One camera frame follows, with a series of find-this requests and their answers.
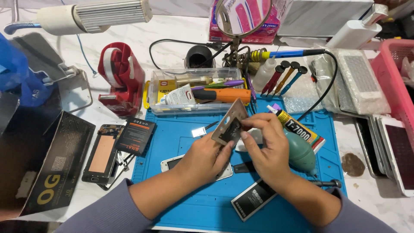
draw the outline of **blue screwdriver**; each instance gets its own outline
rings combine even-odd
[[[296,80],[298,80],[298,78],[301,75],[304,75],[308,72],[308,69],[305,66],[300,66],[298,69],[298,72],[296,73],[295,77],[292,78],[292,80],[286,85],[285,88],[283,88],[282,92],[280,92],[279,96],[282,96],[284,93],[286,93],[289,88],[293,85],[294,82],[296,82]]]

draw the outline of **yellow screwdriver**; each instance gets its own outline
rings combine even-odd
[[[287,79],[289,78],[289,76],[293,73],[294,70],[299,69],[300,66],[301,65],[299,64],[299,62],[292,61],[290,63],[290,68],[287,71],[287,74],[285,75],[285,77],[283,78],[283,80],[280,81],[280,83],[277,86],[276,90],[274,90],[274,93],[273,93],[273,96],[272,97],[274,97],[274,95],[277,94],[280,91],[280,89],[282,89],[284,83],[287,81]]]

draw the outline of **pink basket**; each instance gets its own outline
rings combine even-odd
[[[412,49],[414,40],[385,40],[371,66],[391,106],[391,116],[404,123],[414,148],[414,105],[399,72],[404,57],[408,57],[409,62],[414,61]]]

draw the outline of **red screwdriver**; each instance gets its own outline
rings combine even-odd
[[[276,86],[277,81],[279,80],[280,76],[283,74],[286,68],[290,67],[290,63],[288,61],[282,61],[279,66],[276,66],[276,72],[273,74],[272,78],[270,78],[269,82],[266,83],[265,87],[262,90],[262,96],[267,91],[266,97],[269,95],[270,92],[273,91],[273,88]]]

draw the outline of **pink tissue package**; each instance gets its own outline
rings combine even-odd
[[[215,19],[215,11],[218,0],[214,0],[210,15],[210,29],[209,41],[231,41],[231,39],[224,35],[217,27]],[[272,44],[277,30],[279,29],[280,21],[276,18],[277,10],[272,5],[269,18],[265,23],[252,34],[242,38],[243,43],[257,43],[257,44]]]

